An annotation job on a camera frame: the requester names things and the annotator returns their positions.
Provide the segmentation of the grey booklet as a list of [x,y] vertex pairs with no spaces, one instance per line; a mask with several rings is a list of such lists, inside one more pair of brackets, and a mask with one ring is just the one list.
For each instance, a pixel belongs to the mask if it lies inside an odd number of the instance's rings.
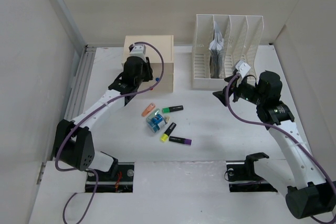
[[212,79],[220,79],[222,77],[224,62],[224,38],[217,22],[214,22],[213,40],[209,45],[210,51],[210,77]]

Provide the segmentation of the beige wooden drawer cabinet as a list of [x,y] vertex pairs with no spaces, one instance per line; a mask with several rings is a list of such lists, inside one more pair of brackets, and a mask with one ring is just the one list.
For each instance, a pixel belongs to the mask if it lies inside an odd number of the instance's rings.
[[149,57],[151,68],[153,69],[153,80],[144,82],[139,90],[144,90],[156,83],[161,72],[164,74],[160,83],[155,86],[153,91],[172,93],[174,91],[174,36],[172,35],[138,35],[126,36],[121,63],[126,62],[129,56],[129,46],[135,42],[148,42],[153,45],[162,55],[163,60],[157,52],[149,46],[146,46],[146,56]]

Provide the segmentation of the blue tape dispenser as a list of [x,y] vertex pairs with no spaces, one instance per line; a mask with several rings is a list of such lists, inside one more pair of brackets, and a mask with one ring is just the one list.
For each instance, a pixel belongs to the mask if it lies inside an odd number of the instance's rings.
[[152,119],[148,120],[146,119],[146,123],[149,127],[149,129],[153,132],[156,133],[158,132],[161,128],[167,125],[167,120],[160,114],[158,113],[155,117]]

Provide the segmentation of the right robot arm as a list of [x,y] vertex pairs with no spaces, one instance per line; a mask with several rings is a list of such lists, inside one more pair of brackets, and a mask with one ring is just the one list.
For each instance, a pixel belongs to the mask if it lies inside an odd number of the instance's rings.
[[292,176],[283,175],[269,165],[269,156],[263,152],[249,154],[239,165],[227,165],[229,182],[240,182],[249,186],[262,180],[267,181],[281,193],[291,214],[297,219],[310,217],[320,223],[316,216],[332,212],[335,208],[335,181],[312,156],[302,140],[295,118],[280,97],[282,82],[280,76],[264,71],[255,85],[247,82],[237,70],[225,79],[228,84],[213,96],[227,107],[230,97],[256,106],[258,122],[236,119],[247,124],[263,126],[280,147]]

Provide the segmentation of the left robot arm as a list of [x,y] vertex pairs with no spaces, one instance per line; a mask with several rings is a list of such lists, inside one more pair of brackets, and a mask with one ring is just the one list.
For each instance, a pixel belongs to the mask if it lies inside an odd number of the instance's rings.
[[131,55],[124,63],[123,71],[108,86],[105,94],[79,116],[62,119],[56,128],[52,149],[55,168],[58,171],[99,170],[105,180],[117,176],[117,160],[94,148],[93,131],[112,113],[126,106],[137,94],[140,85],[153,80],[153,70],[146,56]]

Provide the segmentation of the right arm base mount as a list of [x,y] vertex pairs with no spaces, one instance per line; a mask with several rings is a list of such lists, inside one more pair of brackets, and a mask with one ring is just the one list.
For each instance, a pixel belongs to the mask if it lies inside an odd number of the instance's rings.
[[254,163],[269,156],[263,152],[249,154],[244,160],[226,161],[224,177],[230,193],[277,193],[270,183],[255,173]]

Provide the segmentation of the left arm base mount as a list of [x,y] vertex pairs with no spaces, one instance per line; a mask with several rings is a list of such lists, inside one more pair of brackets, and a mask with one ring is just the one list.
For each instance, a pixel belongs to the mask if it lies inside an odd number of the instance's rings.
[[119,163],[111,176],[98,170],[96,193],[132,193],[134,169],[135,163]]

